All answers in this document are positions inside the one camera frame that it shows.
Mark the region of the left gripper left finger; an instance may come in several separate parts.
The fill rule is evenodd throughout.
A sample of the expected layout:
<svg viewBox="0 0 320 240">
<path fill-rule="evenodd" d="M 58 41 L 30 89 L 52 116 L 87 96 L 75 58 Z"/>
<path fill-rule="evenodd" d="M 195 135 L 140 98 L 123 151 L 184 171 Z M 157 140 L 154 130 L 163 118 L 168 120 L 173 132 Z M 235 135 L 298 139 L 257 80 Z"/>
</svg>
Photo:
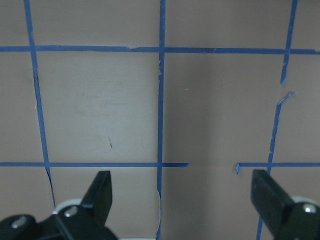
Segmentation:
<svg viewBox="0 0 320 240">
<path fill-rule="evenodd" d="M 115 240 L 105 226 L 113 201 L 108 170 L 99 171 L 80 205 L 63 208 L 37 222 L 29 214 L 12 215 L 0 222 L 2 240 Z"/>
</svg>

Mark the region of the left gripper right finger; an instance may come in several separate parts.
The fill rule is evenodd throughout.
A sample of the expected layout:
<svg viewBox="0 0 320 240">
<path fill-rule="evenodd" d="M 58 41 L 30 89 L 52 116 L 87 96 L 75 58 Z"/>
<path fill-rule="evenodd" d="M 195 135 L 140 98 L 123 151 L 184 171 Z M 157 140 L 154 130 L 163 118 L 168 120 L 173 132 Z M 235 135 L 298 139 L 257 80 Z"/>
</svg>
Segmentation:
<svg viewBox="0 0 320 240">
<path fill-rule="evenodd" d="M 288 195 L 266 170 L 252 171 L 250 199 L 274 240 L 320 238 L 320 205 Z"/>
</svg>

